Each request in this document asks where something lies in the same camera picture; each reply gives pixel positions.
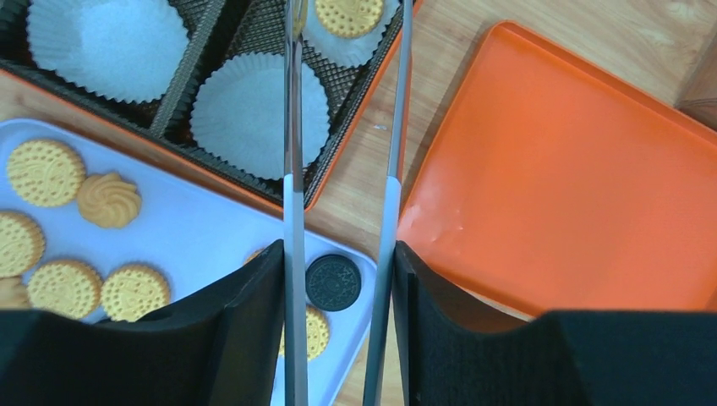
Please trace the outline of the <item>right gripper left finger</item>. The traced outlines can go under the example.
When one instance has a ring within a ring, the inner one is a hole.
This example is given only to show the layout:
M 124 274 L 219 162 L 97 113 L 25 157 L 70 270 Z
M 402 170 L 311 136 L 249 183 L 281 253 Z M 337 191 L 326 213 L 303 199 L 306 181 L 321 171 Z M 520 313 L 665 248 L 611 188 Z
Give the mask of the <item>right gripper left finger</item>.
M 276 241 L 135 322 L 1 314 L 4 405 L 267 405 L 284 322 Z

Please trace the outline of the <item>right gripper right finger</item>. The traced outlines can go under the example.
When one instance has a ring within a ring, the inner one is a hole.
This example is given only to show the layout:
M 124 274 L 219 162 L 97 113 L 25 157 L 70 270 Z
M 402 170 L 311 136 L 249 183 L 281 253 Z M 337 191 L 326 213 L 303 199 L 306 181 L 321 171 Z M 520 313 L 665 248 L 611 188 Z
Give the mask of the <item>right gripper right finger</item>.
M 558 310 L 510 321 L 394 253 L 394 316 L 408 405 L 713 405 L 716 316 Z

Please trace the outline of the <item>metal tongs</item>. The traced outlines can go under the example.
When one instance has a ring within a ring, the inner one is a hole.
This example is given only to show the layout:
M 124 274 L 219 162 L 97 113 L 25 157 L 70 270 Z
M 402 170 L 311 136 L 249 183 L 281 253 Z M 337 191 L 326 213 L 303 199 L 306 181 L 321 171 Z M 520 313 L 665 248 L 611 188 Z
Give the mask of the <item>metal tongs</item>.
M 284 176 L 283 224 L 285 271 L 285 399 L 291 405 L 308 402 L 307 337 L 305 327 L 304 181 L 302 175 L 302 30 L 308 4 L 290 1 L 285 7 L 284 53 Z M 402 165 L 412 75 L 413 2 L 402 4 L 397 89 L 388 156 L 380 252 L 375 279 L 364 377 L 363 403 L 380 403 L 386 335 L 393 280 L 393 253 L 402 192 Z

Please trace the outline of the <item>black sandwich cookie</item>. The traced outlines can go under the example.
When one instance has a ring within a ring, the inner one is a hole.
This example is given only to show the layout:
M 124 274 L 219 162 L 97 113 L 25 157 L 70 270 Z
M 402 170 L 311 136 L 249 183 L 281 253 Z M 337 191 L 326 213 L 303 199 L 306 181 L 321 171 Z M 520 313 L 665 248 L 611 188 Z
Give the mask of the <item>black sandwich cookie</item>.
M 318 309 L 337 312 L 358 299 L 362 278 L 358 266 L 343 255 L 323 255 L 313 261 L 305 274 L 306 294 Z

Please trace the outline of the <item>orange cookie box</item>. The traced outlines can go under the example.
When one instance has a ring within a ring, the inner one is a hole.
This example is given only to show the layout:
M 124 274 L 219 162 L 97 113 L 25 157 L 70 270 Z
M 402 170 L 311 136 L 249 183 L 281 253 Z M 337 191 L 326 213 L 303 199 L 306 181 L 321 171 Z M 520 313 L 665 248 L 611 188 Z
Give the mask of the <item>orange cookie box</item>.
M 1 105 L 279 211 L 284 1 L 4 1 Z M 402 28 L 399 1 L 311 1 L 300 164 L 317 200 Z

